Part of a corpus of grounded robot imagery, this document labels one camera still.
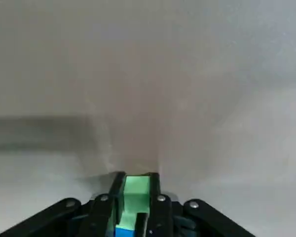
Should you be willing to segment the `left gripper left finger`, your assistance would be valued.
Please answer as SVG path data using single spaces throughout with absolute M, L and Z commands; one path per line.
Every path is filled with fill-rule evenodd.
M 0 233 L 0 237 L 112 237 L 124 210 L 125 172 L 87 203 L 68 197 Z

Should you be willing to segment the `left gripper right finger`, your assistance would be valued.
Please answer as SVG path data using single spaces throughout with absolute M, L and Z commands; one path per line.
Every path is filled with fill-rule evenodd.
M 160 188 L 158 173 L 150 173 L 149 237 L 253 237 L 236 222 L 200 199 L 172 201 Z

